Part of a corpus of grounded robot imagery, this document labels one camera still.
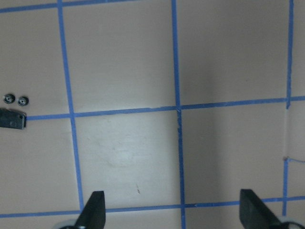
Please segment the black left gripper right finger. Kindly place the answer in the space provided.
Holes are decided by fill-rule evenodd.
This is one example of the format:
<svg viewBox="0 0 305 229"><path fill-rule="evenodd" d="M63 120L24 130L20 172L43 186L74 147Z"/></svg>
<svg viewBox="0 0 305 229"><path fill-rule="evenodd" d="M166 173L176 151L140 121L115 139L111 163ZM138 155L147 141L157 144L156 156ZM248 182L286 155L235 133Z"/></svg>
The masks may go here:
<svg viewBox="0 0 305 229"><path fill-rule="evenodd" d="M244 229L286 228L251 189L241 189L239 201L239 219Z"/></svg>

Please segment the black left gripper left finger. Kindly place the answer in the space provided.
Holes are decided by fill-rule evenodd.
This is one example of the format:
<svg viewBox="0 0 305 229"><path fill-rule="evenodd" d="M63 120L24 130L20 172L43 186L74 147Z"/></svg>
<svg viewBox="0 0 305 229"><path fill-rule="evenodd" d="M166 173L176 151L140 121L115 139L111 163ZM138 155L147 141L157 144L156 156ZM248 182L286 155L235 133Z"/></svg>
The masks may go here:
<svg viewBox="0 0 305 229"><path fill-rule="evenodd" d="M103 229L106 222L105 196L103 191L92 192L84 209L77 218L75 229Z"/></svg>

